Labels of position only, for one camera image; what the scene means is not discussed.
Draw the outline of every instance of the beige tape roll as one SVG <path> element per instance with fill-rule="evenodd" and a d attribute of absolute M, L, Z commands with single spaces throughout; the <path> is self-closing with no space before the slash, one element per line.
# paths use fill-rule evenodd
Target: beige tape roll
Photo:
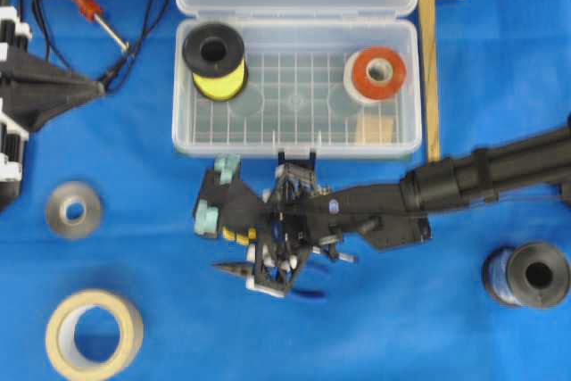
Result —
<path fill-rule="evenodd" d="M 102 363 L 86 359 L 75 344 L 79 318 L 94 307 L 109 311 L 120 330 L 117 349 Z M 63 301 L 50 318 L 46 329 L 47 356 L 54 369 L 70 381 L 103 381 L 130 365 L 144 334 L 141 315 L 131 302 L 104 290 L 88 289 Z"/>

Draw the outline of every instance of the light blue part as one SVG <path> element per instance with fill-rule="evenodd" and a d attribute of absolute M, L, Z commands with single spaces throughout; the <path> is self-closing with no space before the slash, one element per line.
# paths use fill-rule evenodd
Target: light blue part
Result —
<path fill-rule="evenodd" d="M 198 202 L 196 215 L 194 216 L 194 231 L 199 236 L 204 234 L 216 234 L 218 225 L 218 209 L 216 207 L 208 207 L 205 200 Z"/>
<path fill-rule="evenodd" d="M 220 184 L 226 185 L 232 181 L 234 173 L 240 165 L 239 155 L 221 155 L 214 162 L 214 169 L 220 172 Z"/>

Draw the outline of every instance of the black bracket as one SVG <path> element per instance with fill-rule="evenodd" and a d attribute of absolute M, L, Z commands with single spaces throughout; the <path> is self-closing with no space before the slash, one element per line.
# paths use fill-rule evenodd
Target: black bracket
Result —
<path fill-rule="evenodd" d="M 297 165 L 306 170 L 315 171 L 315 161 L 317 160 L 317 155 L 314 151 L 310 152 L 310 158 L 307 160 L 288 160 L 286 159 L 286 154 L 281 151 L 277 154 L 277 165 L 284 165 L 286 163 Z"/>
<path fill-rule="evenodd" d="M 487 203 L 494 203 L 500 199 L 500 196 L 498 195 L 498 191 L 493 187 L 490 161 L 488 160 L 488 150 L 475 149 L 472 154 L 474 155 L 474 161 L 476 162 L 482 197 Z"/>

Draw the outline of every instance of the wooden stick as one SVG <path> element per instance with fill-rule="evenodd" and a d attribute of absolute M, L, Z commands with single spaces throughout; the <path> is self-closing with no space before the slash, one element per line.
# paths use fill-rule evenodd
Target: wooden stick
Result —
<path fill-rule="evenodd" d="M 438 75 L 436 55 L 435 0 L 418 0 L 425 80 L 426 155 L 438 161 L 440 150 L 440 118 L 438 109 Z"/>

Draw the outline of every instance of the yellow wire spool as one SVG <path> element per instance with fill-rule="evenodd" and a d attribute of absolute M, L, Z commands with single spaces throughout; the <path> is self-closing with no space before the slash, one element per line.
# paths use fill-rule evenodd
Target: yellow wire spool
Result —
<path fill-rule="evenodd" d="M 244 87 L 246 75 L 246 61 L 242 59 L 240 65 L 227 76 L 222 78 L 205 78 L 193 73 L 196 88 L 206 97 L 217 102 L 226 102 Z"/>
<path fill-rule="evenodd" d="M 196 89 L 205 97 L 226 102 L 240 93 L 248 79 L 242 37 L 226 24 L 194 28 L 183 45 L 183 58 Z"/>

